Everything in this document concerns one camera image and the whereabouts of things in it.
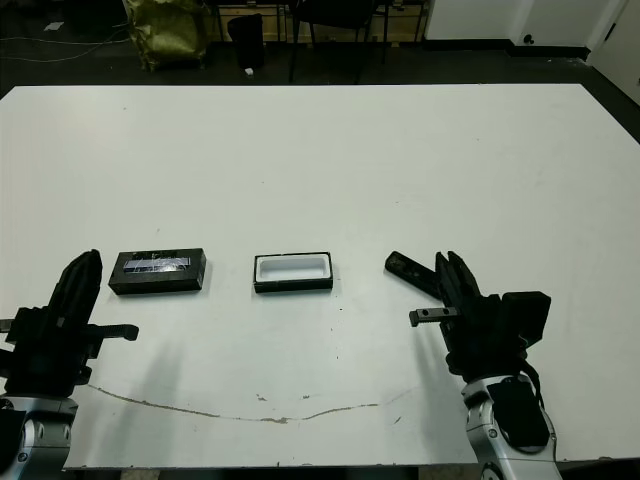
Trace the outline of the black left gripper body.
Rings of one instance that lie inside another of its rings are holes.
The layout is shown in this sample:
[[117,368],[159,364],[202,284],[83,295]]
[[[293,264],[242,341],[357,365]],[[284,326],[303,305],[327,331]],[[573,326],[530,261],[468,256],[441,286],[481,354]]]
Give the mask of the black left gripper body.
[[98,357],[106,339],[134,341],[139,328],[131,324],[78,324],[51,314],[47,307],[21,307],[8,324],[1,351],[1,377],[11,396],[68,398],[89,382],[90,359]]

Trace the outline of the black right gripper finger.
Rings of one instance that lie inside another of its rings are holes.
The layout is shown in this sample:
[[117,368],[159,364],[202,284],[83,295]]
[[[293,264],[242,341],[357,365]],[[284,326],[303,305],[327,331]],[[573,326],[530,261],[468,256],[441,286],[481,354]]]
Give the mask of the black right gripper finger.
[[448,270],[448,295],[452,303],[461,303],[465,298],[482,296],[475,276],[462,257],[453,251],[448,252]]
[[457,272],[451,261],[441,252],[435,257],[435,274],[442,303],[446,307],[455,307],[459,295]]

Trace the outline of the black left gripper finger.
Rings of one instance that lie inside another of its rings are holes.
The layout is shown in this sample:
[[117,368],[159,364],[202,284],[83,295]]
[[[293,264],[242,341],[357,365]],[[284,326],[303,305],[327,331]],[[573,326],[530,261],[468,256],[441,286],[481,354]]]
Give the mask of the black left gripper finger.
[[102,279],[98,250],[86,251],[65,269],[64,318],[66,325],[86,325],[97,300]]
[[63,270],[48,304],[54,325],[87,325],[95,305],[95,250],[89,250]]

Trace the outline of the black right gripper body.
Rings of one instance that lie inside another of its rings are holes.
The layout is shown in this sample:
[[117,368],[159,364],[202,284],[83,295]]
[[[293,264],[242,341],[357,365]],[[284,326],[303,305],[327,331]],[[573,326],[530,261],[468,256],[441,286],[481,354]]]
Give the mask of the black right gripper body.
[[419,308],[409,313],[409,322],[413,327],[437,323],[449,372],[471,383],[525,370],[522,342],[506,325],[503,313],[502,299],[493,294],[467,297],[439,308]]

